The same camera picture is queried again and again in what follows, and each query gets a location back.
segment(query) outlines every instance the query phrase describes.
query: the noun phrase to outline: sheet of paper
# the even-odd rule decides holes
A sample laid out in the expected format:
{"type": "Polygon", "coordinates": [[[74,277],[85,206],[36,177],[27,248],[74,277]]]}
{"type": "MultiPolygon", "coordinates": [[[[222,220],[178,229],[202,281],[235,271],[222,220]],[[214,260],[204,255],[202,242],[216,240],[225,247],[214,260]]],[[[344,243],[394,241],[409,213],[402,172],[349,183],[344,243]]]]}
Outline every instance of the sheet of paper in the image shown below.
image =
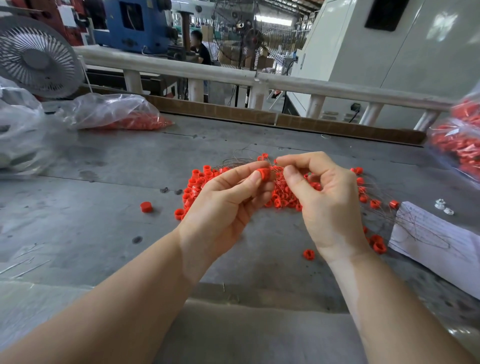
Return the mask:
{"type": "Polygon", "coordinates": [[[73,16],[73,6],[60,5],[58,10],[64,26],[69,26],[72,28],[77,27],[77,23],[75,22],[75,18],[73,16]]]}
{"type": "Polygon", "coordinates": [[[389,246],[480,299],[480,237],[403,202],[389,246]]]}

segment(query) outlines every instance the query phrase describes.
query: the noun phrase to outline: black hair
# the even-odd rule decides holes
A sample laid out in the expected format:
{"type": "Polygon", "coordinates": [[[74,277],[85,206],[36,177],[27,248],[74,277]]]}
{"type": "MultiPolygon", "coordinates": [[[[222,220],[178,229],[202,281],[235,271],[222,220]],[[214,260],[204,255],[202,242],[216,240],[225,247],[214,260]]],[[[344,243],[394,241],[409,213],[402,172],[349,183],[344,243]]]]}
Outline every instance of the black hair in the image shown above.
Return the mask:
{"type": "Polygon", "coordinates": [[[204,36],[200,30],[192,30],[190,33],[192,36],[194,36],[197,40],[202,41],[204,36]]]}

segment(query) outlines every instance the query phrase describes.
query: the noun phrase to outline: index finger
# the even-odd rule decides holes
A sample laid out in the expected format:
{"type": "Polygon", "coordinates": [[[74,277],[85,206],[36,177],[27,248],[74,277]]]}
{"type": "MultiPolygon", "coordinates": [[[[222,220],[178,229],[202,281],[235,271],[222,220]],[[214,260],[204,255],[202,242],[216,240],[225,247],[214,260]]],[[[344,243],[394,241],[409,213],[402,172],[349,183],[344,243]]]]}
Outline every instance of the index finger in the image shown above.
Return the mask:
{"type": "Polygon", "coordinates": [[[245,178],[250,176],[257,169],[267,168],[268,166],[270,166],[270,163],[268,163],[268,161],[261,160],[244,164],[243,166],[235,167],[213,178],[211,180],[211,182],[213,182],[211,183],[211,189],[220,191],[232,188],[233,186],[237,185],[241,180],[244,180],[245,178]]]}
{"type": "Polygon", "coordinates": [[[325,152],[289,154],[278,157],[276,163],[281,167],[293,165],[299,170],[308,169],[319,176],[337,166],[325,152]]]}

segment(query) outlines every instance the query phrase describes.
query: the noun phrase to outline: cardboard strip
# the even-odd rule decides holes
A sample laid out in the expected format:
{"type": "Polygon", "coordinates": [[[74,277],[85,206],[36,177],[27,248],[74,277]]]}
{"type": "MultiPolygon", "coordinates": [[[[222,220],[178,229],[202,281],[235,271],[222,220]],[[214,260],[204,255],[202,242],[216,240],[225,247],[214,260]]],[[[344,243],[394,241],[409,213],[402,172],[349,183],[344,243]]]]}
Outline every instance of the cardboard strip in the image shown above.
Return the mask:
{"type": "MultiPolygon", "coordinates": [[[[109,91],[104,89],[95,89],[95,91],[104,95],[127,93],[123,90],[109,91]]],[[[72,95],[72,98],[84,95],[88,92],[88,88],[80,87],[79,90],[72,95]]],[[[150,102],[160,112],[163,113],[224,121],[235,121],[246,124],[268,125],[272,128],[287,128],[313,133],[323,133],[414,146],[420,146],[426,139],[426,134],[418,130],[384,129],[373,126],[350,124],[347,122],[328,121],[322,119],[316,120],[288,114],[277,114],[270,111],[233,108],[229,106],[201,102],[176,100],[160,96],[143,96],[148,100],[148,102],[150,102]]]]}

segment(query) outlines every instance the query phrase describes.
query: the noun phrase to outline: small white connector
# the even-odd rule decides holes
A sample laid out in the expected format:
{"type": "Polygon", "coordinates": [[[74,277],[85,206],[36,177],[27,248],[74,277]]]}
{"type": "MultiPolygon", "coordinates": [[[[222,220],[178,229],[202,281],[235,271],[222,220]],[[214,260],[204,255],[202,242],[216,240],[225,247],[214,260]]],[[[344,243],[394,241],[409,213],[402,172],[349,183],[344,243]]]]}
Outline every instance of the small white connector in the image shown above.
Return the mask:
{"type": "Polygon", "coordinates": [[[445,210],[445,200],[442,198],[439,198],[438,200],[436,200],[435,207],[439,210],[445,210]]]}

